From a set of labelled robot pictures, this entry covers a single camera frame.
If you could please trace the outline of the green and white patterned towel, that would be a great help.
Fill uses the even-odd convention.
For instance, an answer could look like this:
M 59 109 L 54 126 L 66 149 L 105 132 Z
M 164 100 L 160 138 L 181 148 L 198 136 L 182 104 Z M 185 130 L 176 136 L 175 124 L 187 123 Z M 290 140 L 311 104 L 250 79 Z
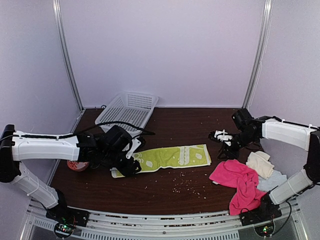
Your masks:
M 140 173 L 154 173 L 168 168 L 204 167 L 212 163 L 206 144 L 154 148 L 136 152 L 132 156 L 140 163 Z

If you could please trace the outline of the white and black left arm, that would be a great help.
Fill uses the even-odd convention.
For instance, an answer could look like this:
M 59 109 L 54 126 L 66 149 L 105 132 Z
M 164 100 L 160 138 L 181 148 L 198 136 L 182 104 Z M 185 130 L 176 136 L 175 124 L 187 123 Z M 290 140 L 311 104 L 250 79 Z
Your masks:
M 72 211 L 64 194 L 39 180 L 22 161 L 53 159 L 88 163 L 91 168 L 115 168 L 125 177 L 130 177 L 141 171 L 133 153 L 143 142 L 143 138 L 132 137 L 118 125 L 99 134 L 81 131 L 67 135 L 43 135 L 17 131 L 13 124 L 8 124 L 0 138 L 0 181 L 17 185 L 38 200 L 47 212 L 61 222 L 67 222 L 72 218 Z

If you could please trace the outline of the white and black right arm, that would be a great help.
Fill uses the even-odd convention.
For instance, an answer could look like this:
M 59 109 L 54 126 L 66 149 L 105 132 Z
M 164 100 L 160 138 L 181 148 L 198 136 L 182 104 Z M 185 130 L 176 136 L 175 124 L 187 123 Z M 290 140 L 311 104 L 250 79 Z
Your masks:
M 277 116 L 253 117 L 246 108 L 237 110 L 232 120 L 237 133 L 215 130 L 212 139 L 221 143 L 219 159 L 237 159 L 240 150 L 262 143 L 273 154 L 271 163 L 289 178 L 268 190 L 255 208 L 259 220 L 268 220 L 280 204 L 301 195 L 320 183 L 320 128 Z

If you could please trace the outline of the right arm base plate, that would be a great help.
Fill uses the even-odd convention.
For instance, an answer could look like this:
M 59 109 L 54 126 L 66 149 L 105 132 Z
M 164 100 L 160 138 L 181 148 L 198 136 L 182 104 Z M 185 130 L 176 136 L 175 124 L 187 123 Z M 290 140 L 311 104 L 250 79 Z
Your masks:
M 255 225 L 262 222 L 272 221 L 282 216 L 281 210 L 276 207 L 270 212 L 263 211 L 260 207 L 248 210 L 244 208 L 240 211 L 239 218 L 242 226 Z

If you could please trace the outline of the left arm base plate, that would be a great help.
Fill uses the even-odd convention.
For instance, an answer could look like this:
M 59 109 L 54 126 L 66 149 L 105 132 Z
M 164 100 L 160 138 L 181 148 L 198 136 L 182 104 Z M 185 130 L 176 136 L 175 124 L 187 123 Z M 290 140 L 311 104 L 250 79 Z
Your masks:
M 61 224 L 70 226 L 86 227 L 90 213 L 86 210 L 67 207 L 65 211 L 61 209 L 46 209 L 46 217 Z

